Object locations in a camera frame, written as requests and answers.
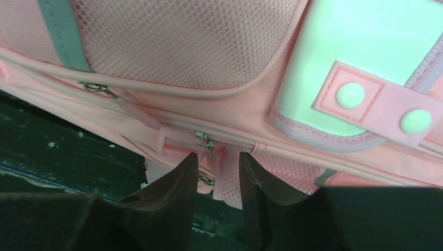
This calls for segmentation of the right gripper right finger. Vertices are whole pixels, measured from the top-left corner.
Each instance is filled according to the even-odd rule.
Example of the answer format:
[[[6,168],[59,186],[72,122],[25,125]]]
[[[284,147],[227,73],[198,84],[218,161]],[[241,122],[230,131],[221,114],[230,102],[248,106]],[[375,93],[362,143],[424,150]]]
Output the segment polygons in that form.
[[[323,187],[308,196],[239,155],[247,250],[442,250],[442,190]]]

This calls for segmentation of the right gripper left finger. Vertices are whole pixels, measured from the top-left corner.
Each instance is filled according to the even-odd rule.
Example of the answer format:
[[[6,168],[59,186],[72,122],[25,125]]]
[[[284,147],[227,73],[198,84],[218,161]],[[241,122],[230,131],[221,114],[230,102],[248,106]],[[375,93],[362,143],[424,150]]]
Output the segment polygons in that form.
[[[1,250],[187,250],[198,159],[112,202],[91,193],[2,193]]]

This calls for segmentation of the pink student backpack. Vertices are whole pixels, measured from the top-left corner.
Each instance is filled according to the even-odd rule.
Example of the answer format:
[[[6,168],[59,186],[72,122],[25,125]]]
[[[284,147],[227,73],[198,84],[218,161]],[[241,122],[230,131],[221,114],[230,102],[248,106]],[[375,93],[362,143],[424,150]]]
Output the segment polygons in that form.
[[[442,1],[1,1],[1,90],[144,156],[311,194],[442,187]]]

